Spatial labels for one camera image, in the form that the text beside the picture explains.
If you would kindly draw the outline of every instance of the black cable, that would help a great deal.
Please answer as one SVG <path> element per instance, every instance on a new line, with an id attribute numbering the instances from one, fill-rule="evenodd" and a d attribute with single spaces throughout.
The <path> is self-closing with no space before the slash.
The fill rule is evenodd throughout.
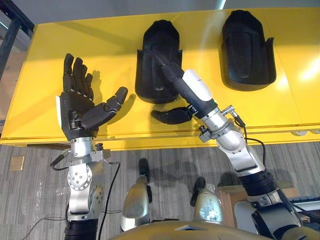
<path id="1" fill-rule="evenodd" d="M 317 222 L 318 224 L 320 224 L 320 218 L 317 217 L 316 215 L 312 214 L 311 212 L 307 211 L 307 210 L 304 210 L 302 207 L 294 204 L 294 203 L 291 203 L 291 205 L 297 209 L 299 209 L 303 215 L 306 215 L 307 217 L 313 219 L 315 222 Z"/>
<path id="2" fill-rule="evenodd" d="M 243 128 L 243 131 L 244 131 L 244 139 L 245 139 L 245 142 L 248 143 L 247 141 L 247 129 L 246 129 L 246 126 L 245 125 L 241 125 L 240 123 L 238 123 L 238 121 L 236 119 L 234 119 L 234 123 L 239 127 L 239 128 Z"/>
<path id="3" fill-rule="evenodd" d="M 113 179 L 112 179 L 112 182 L 111 182 L 111 185 L 110 185 L 110 188 L 109 188 L 108 197 L 107 197 L 106 203 L 105 203 L 105 212 L 104 212 L 103 219 L 102 219 L 102 222 L 101 222 L 101 225 L 100 225 L 98 240 L 101 239 L 102 228 L 103 228 L 103 226 L 104 226 L 104 222 L 105 222 L 106 215 L 107 215 L 107 210 L 108 210 L 108 203 L 109 203 L 109 199 L 110 199 L 110 193 L 111 193 L 112 187 L 113 187 L 113 185 L 114 185 L 115 179 L 116 179 L 116 177 L 117 177 L 117 174 L 118 174 L 118 172 L 119 172 L 119 169 L 120 169 L 120 162 L 118 163 L 118 167 L 117 167 L 117 169 L 116 169 L 116 171 L 115 171 L 115 174 L 114 174 L 114 176 L 113 176 Z"/>
<path id="4" fill-rule="evenodd" d="M 65 169 L 68 169 L 69 167 L 63 167 L 63 168 L 56 168 L 55 166 L 60 163 L 63 159 L 65 158 L 65 155 L 60 154 L 55 160 L 53 160 L 50 164 L 50 167 L 54 170 L 54 171 L 62 171 Z"/>
<path id="5" fill-rule="evenodd" d="M 262 141 L 260 141 L 258 139 L 255 139 L 255 138 L 246 137 L 245 139 L 251 140 L 251 141 L 256 141 L 256 142 L 258 142 L 258 143 L 260 143 L 262 145 L 262 148 L 263 148 L 262 164 L 266 168 L 266 147 L 265 147 L 265 144 Z"/>
<path id="6" fill-rule="evenodd" d="M 30 231 L 27 233 L 27 235 L 22 238 L 21 240 L 25 240 L 27 239 L 27 237 L 29 237 L 30 233 L 32 232 L 32 230 L 37 226 L 38 223 L 40 223 L 42 220 L 50 220 L 50 221 L 64 221 L 66 220 L 65 218 L 61 218 L 61 217 L 58 217 L 58 216 L 47 216 L 47 217 L 44 217 L 44 218 L 41 218 L 40 220 L 38 220 L 34 225 L 33 227 L 30 229 Z"/>

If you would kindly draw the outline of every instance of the silver robotic arm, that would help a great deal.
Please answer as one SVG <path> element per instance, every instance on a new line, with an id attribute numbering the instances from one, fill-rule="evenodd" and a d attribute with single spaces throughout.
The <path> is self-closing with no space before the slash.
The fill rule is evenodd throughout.
<path id="1" fill-rule="evenodd" d="M 93 76 L 81 58 L 67 53 L 63 65 L 63 92 L 56 97 L 58 122 L 71 149 L 66 149 L 52 163 L 55 171 L 68 169 L 70 199 L 67 210 L 65 240 L 95 240 L 98 218 L 105 190 L 102 160 L 110 157 L 101 143 L 95 145 L 99 126 L 112 119 L 121 109 L 128 89 L 120 87 L 106 102 L 93 103 Z M 71 153 L 66 167 L 56 165 Z"/>
<path id="2" fill-rule="evenodd" d="M 259 234 L 281 239 L 284 233 L 292 228 L 301 227 L 301 221 L 290 202 L 278 188 L 272 175 L 268 172 L 254 149 L 247 145 L 241 129 L 245 124 L 235 112 L 233 106 L 224 110 L 218 108 L 205 83 L 192 70 L 183 71 L 178 65 L 170 62 L 160 52 L 151 52 L 161 65 L 164 75 L 170 80 L 179 94 L 189 103 L 183 109 L 184 116 L 195 115 L 203 122 L 199 128 L 199 138 L 203 142 L 216 140 L 220 150 L 229 158 L 232 167 L 245 188 L 248 201 L 256 209 L 252 219 Z M 151 115 L 164 123 L 186 122 L 184 119 L 172 120 L 177 112 L 152 112 Z"/>

